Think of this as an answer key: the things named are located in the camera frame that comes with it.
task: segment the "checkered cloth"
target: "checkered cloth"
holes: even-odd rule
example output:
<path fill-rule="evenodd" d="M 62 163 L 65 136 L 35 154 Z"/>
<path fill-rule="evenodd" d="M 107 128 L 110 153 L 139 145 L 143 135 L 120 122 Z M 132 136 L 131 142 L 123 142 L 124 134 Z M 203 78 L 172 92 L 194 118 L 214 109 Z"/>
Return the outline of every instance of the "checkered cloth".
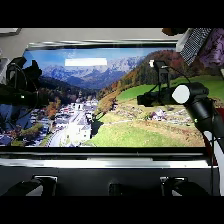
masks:
<path fill-rule="evenodd" d="M 181 56 L 184 58 L 184 61 L 188 65 L 194 61 L 211 31 L 212 28 L 195 28 L 192 31 L 190 37 L 184 45 L 183 50 L 180 52 Z"/>

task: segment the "sky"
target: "sky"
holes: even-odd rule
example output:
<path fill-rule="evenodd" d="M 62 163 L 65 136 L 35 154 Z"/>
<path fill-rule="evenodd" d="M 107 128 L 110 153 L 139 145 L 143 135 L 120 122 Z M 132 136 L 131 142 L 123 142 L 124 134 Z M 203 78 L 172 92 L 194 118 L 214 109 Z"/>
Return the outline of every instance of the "sky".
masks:
<path fill-rule="evenodd" d="M 25 51 L 24 57 L 27 59 L 24 68 L 31 65 L 32 60 L 36 60 L 41 69 L 50 65 L 65 65 L 65 59 L 75 58 L 106 58 L 107 60 L 146 56 L 158 50 L 168 50 L 174 48 L 94 48 L 94 49 L 56 49 L 56 50 L 32 50 Z"/>

